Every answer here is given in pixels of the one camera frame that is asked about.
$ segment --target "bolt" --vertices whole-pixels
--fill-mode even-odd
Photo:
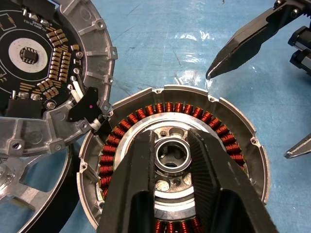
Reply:
[[[78,68],[73,69],[73,73],[80,74],[80,70]]]
[[[72,82],[77,81],[76,77],[74,77],[74,76],[71,76],[71,77],[70,77],[70,80],[71,80]]]
[[[54,102],[48,102],[47,103],[47,108],[48,109],[54,109],[56,107],[56,104]]]
[[[292,18],[296,18],[299,14],[299,10],[298,9],[294,9],[292,12],[291,12],[291,17]]]
[[[78,58],[78,59],[81,59],[81,58],[83,58],[83,53],[82,52],[76,52],[76,57]]]

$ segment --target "black circuit board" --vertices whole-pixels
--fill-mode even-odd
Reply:
[[[0,112],[8,107],[13,91],[16,99],[28,93],[29,99],[41,101],[43,111],[48,102],[59,106],[70,96],[73,69],[82,67],[75,56],[79,46],[65,27],[43,25],[42,19],[31,9],[0,2]]]

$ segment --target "screw hole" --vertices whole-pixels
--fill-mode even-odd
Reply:
[[[102,22],[98,22],[97,24],[98,24],[98,26],[99,26],[100,28],[103,28],[103,27],[104,27],[104,25],[103,25]]]
[[[18,143],[18,142],[15,142],[15,143],[12,144],[12,148],[16,149],[16,150],[19,150],[19,149],[21,149],[21,144]]]
[[[173,181],[173,184],[174,184],[176,187],[180,186],[180,184],[181,184],[180,179],[175,179],[175,180]]]
[[[165,137],[166,136],[166,132],[165,131],[161,131],[160,135],[161,135],[161,137]]]

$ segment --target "white wire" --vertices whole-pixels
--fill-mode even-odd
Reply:
[[[72,94],[74,100],[75,100],[77,103],[81,100],[81,98],[80,98],[80,96],[78,95],[78,93],[76,92],[76,90],[71,90],[70,93]]]
[[[72,84],[73,84],[73,86],[74,86],[74,89],[76,89],[76,92],[78,93],[80,99],[82,99],[83,93],[82,93],[82,91],[81,91],[81,88],[80,88],[80,86],[79,86],[79,83],[78,83],[77,81],[73,81]]]

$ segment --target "blue work surface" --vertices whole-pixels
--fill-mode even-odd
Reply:
[[[147,87],[185,84],[233,103],[254,124],[267,149],[267,209],[278,230],[311,232],[311,157],[283,157],[311,132],[311,77],[290,64],[295,49],[287,44],[310,20],[295,20],[246,64],[207,82],[205,73],[219,50],[237,29],[272,7],[273,0],[93,1],[118,49],[110,102]],[[95,232],[80,202],[61,232]]]

